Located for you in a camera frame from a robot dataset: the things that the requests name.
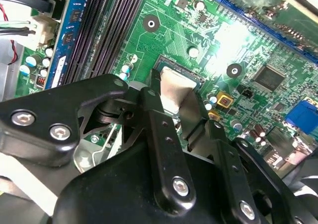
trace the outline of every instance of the black ram slot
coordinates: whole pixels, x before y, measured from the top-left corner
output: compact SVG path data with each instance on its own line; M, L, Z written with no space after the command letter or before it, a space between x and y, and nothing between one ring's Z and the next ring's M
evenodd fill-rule
M97 65L98 68L96 67L93 72L93 76L97 76L100 74L100 71L104 71L105 66L107 65L109 61L110 55L112 55L114 51L114 46L117 41L117 38L119 34L122 34L121 26L123 23L128 22L127 21L127 16L131 13L130 7L136 0L127 0L126 5L123 7L120 17L117 18L116 22L113 24L113 26L110 29L110 32L108 33L107 39L105 41L105 45L108 46L107 49L104 49L102 53L100 54L98 60L97 60Z
M69 71L65 83L71 83L80 80L83 66L89 55L89 51L98 32L101 17L105 13L108 0L89 0L87 9L82 18L80 27L80 36L77 40L70 62Z
M130 29L130 25L134 21L136 14L140 8L141 3L137 3L137 1L142 1L142 0L135 0L135 3L131 4L129 13L127 13L128 18L125 18L124 20L122 20L122 23L116 29L117 35L115 36L118 39L116 40L116 43L113 46L112 52L108 52L106 54L105 60L102 61L103 63L98 73L99 75L111 72L113 66L115 65L116 59L118 58L120 54L120 50L123 46L123 42L127 36L128 30Z
M96 47L95 54L90 63L90 68L87 73L89 74L89 77L97 76L99 67L101 66L101 61L99 58L103 58L106 51L108 50L110 40L114 33L114 29L116 29L116 24L121 19L121 14L123 13L125 4L127 2L128 0L115 0L110 12L110 16L106 22L106 26L101 34L100 42Z

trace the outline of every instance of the green circuit board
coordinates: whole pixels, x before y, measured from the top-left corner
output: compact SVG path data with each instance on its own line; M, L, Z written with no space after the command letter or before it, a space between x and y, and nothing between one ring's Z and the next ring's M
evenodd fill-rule
M133 63L128 82L144 82L160 56L182 65L205 80L199 89L204 99L208 93L217 95L219 91L234 99L230 107L234 111L220 109L220 106L215 108L230 139L249 131L256 123L265 130L274 126L284 128L283 118L295 104L306 96L318 100L318 69L313 63L215 1L200 0L205 5L201 11L194 9L196 1L144 0L113 73L119 75L124 64ZM147 31L149 28L145 26L145 19L149 16L159 21L154 32ZM199 50L196 58L188 54L191 47ZM227 75L227 67L233 63L242 67L236 78ZM254 81L256 74L265 66L273 68L282 79L272 91ZM252 98L241 95L237 90L239 85L249 87L253 92ZM231 126L234 119L243 126L240 132ZM255 146L259 151L266 148Z
M318 17L309 18L285 0L229 1L295 42L300 48L318 55Z

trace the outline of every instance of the mounting hole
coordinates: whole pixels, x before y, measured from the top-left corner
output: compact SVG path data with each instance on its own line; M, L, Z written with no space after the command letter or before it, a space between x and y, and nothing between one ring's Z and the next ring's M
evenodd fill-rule
M173 139L171 139L170 137L166 137L165 141L167 141L170 144L173 144Z
M127 112L125 112L124 117L125 117L126 120L130 120L131 118L134 117L134 113L132 113L130 111L127 111Z
M233 74L233 75L235 75L235 74L237 74L239 71L238 71L238 69L237 69L237 68L234 68L234 69L232 69L232 71L231 71L231 72L232 72L232 74Z
M244 147L248 147L248 144L247 144L246 141L241 141L240 143L241 143Z
M238 169L235 165L232 165L232 169L233 169L236 173L239 172L239 169Z
M149 26L149 28L154 28L155 22L153 20L149 20L148 21L148 26Z

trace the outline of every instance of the capacitor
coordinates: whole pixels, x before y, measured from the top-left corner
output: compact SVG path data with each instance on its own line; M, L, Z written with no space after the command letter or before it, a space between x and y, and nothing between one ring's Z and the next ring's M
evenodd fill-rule
M260 145L261 145L261 146L265 146L265 145L266 145L266 140L265 140L265 139L261 139Z
M48 75L48 71L46 69L41 69L39 74L41 77L46 77Z
M28 76L30 74L30 68L27 65L21 65L20 72L22 75Z
M195 10L197 10L197 11L202 11L202 10L204 10L204 8L205 8L205 4L204 4L203 1L201 1L201 0L196 0L196 1L194 2L194 9L195 9Z
M264 128L260 124L256 124L254 128L256 132L259 134L259 136L264 137L266 135Z
M204 100L204 101L203 101L203 104L204 104L205 109L206 109L207 111L209 111L209 110L212 109L212 105L211 105L211 103L210 103L208 100Z
M258 135L256 130L249 131L249 135L252 136L257 143L262 140L262 138Z
M212 104L215 104L218 101L217 97L212 93L208 93L207 98Z
M44 53L47 57L51 58L53 56L53 49L54 49L54 46L50 46L50 47L47 47L45 50L44 50Z
M120 75L119 75L119 77L121 78L121 79L123 79L124 81L126 81L127 80L127 74L125 74L125 73L121 73Z
M35 67L37 64L41 63L40 55L33 54L25 58L25 63L31 68Z
M188 54L191 58L195 59L199 56L199 50L196 47L190 47L188 50Z
M134 65L132 63L125 63L122 67L121 67L121 71L123 73L129 73L132 69L134 68Z
M243 125L239 120L231 120L230 125L232 126L235 133L239 133L243 129Z
M43 67L48 68L50 66L50 63L51 63L51 59L50 58L46 57L46 58L42 59Z

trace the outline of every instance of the yellow component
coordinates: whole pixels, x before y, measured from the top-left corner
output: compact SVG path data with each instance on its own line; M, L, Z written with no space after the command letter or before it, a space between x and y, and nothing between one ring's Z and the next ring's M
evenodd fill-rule
M229 108L232 103L234 102L233 98L228 95L226 92L220 91L217 94L217 104L219 104L220 106L223 106L225 108Z
M220 118L221 118L220 115L215 110L210 110L208 115L209 115L210 119L213 119L213 120L216 120L216 121L219 121Z

